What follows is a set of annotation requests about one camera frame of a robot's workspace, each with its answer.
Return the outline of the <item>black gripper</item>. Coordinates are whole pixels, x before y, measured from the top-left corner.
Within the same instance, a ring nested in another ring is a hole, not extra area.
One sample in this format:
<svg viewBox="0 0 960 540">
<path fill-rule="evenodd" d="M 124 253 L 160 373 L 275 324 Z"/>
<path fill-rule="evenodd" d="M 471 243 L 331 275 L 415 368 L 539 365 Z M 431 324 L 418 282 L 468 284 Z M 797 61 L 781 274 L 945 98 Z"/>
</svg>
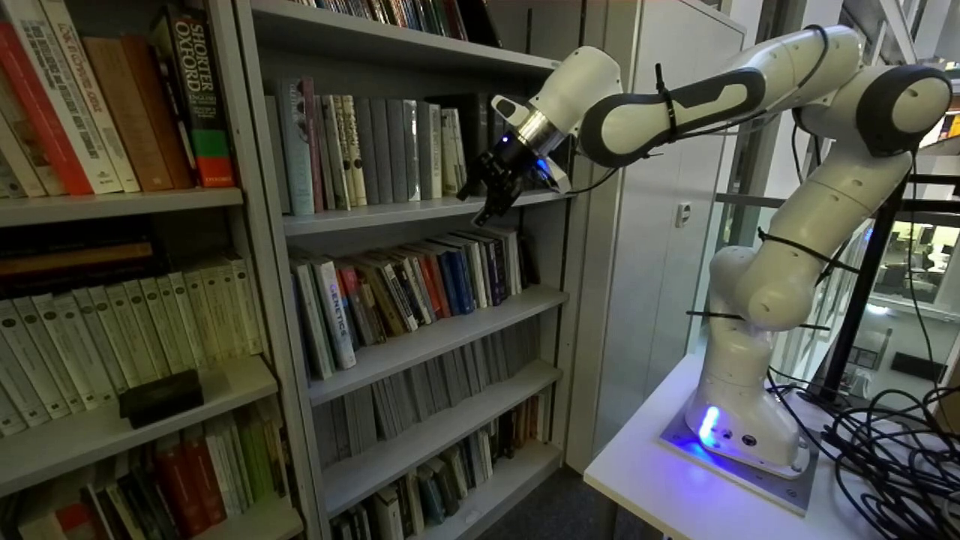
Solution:
<svg viewBox="0 0 960 540">
<path fill-rule="evenodd" d="M 517 134 L 504 134 L 476 156 L 476 181 L 484 190 L 481 223 L 504 216 L 527 190 L 554 190 L 545 159 L 527 151 Z"/>
</svg>

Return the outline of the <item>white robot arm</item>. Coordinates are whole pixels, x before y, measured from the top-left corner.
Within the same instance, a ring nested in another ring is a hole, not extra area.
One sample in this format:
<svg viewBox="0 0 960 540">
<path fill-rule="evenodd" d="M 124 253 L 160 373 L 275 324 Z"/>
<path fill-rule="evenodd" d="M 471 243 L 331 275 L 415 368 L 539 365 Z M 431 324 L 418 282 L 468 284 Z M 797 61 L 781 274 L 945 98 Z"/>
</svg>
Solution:
<svg viewBox="0 0 960 540">
<path fill-rule="evenodd" d="M 527 173 L 567 181 L 549 152 L 573 138 L 604 168 L 627 168 L 654 147 L 788 111 L 828 140 L 828 156 L 781 204 L 755 247 L 725 247 L 711 260 L 707 345 L 683 423 L 731 463 L 791 477 L 797 423 L 764 389 L 770 335 L 808 320 L 814 290 L 837 250 L 911 168 L 911 152 L 952 106 L 932 65 L 882 65 L 844 27 L 808 27 L 753 46 L 725 72 L 652 92 L 622 87 L 622 65 L 581 46 L 527 103 L 497 95 L 508 132 L 476 159 L 492 216 L 513 208 Z"/>
</svg>

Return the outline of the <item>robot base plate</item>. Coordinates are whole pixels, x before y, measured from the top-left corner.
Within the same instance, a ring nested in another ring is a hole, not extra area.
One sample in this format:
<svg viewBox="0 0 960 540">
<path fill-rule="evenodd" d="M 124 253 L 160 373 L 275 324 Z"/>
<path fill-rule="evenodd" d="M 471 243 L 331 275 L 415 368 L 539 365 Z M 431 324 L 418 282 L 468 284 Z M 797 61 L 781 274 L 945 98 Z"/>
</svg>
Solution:
<svg viewBox="0 0 960 540">
<path fill-rule="evenodd" d="M 693 393 L 660 441 L 788 514 L 811 507 L 818 451 L 770 395 L 721 403 Z"/>
</svg>

